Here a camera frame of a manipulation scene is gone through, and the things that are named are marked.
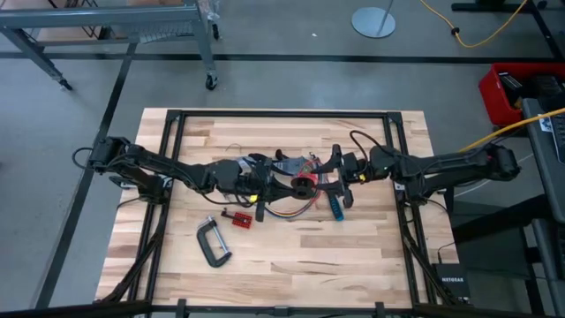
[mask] wooden table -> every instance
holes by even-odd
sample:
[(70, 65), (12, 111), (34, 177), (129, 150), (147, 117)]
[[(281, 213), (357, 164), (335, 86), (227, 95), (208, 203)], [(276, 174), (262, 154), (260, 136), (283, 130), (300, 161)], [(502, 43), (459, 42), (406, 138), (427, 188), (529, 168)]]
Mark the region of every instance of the wooden table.
[[(135, 142), (158, 152), (166, 113), (166, 109), (145, 109)], [(432, 155), (424, 113), (404, 111), (402, 115), (411, 155)], [(179, 160), (209, 163), (254, 152), (274, 156), (280, 148), (288, 156), (313, 152), (325, 161), (334, 143), (344, 153), (354, 151), (360, 158), (348, 135), (352, 129), (385, 143), (381, 120), (369, 118), (189, 117)], [(359, 140), (367, 151), (372, 146), (368, 140)], [(253, 222), (246, 230), (220, 217), (221, 206), (208, 203), (176, 181), (154, 303), (175, 305), (177, 299), (185, 298), (195, 306), (374, 307), (375, 301), (382, 301), (387, 308), (410, 308), (392, 182), (353, 185), (351, 190), (355, 203), (345, 210), (345, 221), (334, 220), (322, 196), (295, 219), (266, 213), (264, 223)], [(122, 201), (136, 196), (136, 191), (124, 191)], [(223, 200), (219, 193), (210, 197)], [(433, 198), (443, 203), (441, 197)], [(297, 203), (285, 199), (277, 204)], [(133, 264), (145, 210), (145, 203), (136, 202), (117, 212), (97, 298), (108, 294)], [(243, 209), (230, 206), (229, 211)], [(233, 252), (218, 269), (207, 265), (195, 237), (197, 225), (208, 215), (216, 218)], [(453, 242), (448, 215), (434, 204), (421, 207), (421, 215), (428, 254), (434, 262), (438, 248)], [(217, 239), (211, 238), (210, 243), (221, 251)], [(441, 256), (445, 262), (458, 262), (454, 246), (443, 248)], [(415, 267), (420, 298), (425, 301), (422, 272)], [(147, 270), (142, 273), (141, 296), (146, 275)]]

